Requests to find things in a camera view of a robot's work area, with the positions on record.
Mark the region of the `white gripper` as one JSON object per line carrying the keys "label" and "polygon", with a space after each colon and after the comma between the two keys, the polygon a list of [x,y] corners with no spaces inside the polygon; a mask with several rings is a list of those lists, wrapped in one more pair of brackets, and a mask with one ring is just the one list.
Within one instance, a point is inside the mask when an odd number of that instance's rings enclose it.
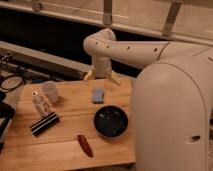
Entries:
{"label": "white gripper", "polygon": [[87,74],[85,75],[84,77],[85,81],[93,80],[94,77],[100,79],[105,79],[109,77],[109,80],[111,82],[115,83],[118,86],[121,85],[120,78],[115,73],[112,73],[111,65],[93,64],[91,70],[88,71]]}

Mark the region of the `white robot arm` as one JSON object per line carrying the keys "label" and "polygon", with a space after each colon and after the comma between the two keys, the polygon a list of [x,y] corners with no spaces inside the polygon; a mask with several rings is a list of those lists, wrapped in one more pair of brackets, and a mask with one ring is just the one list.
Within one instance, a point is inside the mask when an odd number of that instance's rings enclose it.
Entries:
{"label": "white robot arm", "polygon": [[139,68],[131,95],[137,171],[208,171],[213,47],[117,41],[110,29],[84,39],[94,58]]}

